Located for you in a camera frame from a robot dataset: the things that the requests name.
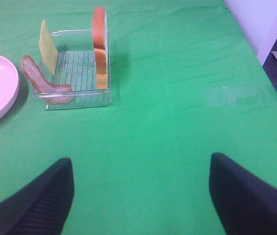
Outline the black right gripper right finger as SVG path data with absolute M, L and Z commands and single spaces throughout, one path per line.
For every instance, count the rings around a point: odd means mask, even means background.
M 277 235 L 277 188 L 223 153 L 210 160 L 209 192 L 228 235 Z

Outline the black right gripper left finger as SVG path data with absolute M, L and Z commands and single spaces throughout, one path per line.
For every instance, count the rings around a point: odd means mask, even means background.
M 0 202 L 0 235 L 61 234 L 74 198 L 70 158 L 60 158 Z

